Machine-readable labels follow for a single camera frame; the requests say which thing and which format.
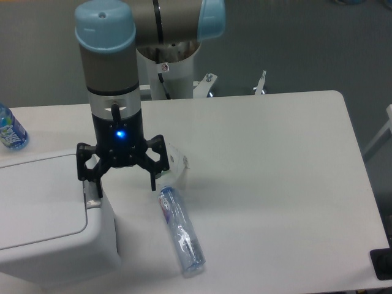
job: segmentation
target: light blue joint cap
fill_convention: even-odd
[[[198,19],[197,40],[220,37],[226,28],[224,0],[203,0]]]
[[[75,11],[75,34],[80,45],[97,53],[114,53],[135,40],[129,6],[120,0],[92,0]]]

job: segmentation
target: white table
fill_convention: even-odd
[[[143,102],[146,138],[190,162],[185,203],[205,257],[185,279],[149,175],[110,170],[120,271],[53,293],[315,293],[388,287],[369,251],[388,247],[342,96],[334,91]],[[89,105],[16,108],[31,135],[0,159],[95,144]],[[1,293],[40,293],[0,275]]]

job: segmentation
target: blue led light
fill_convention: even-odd
[[[118,130],[116,133],[117,137],[119,137],[120,139],[125,138],[126,134],[123,130]]]

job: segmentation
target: plastic water bottle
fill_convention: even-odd
[[[160,190],[158,201],[184,274],[201,268],[206,260],[178,191],[166,186]]]
[[[0,103],[0,141],[9,149],[19,150],[29,142],[29,135],[11,110]]]

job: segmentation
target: bottle label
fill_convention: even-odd
[[[168,201],[162,197],[161,195],[158,198],[159,204],[160,204],[160,208],[162,208],[162,212],[164,213],[165,216],[165,220],[167,223],[169,223],[170,220],[170,205],[168,203]]]
[[[27,132],[15,118],[6,118],[0,127],[0,141],[8,148],[16,148],[27,139]]]

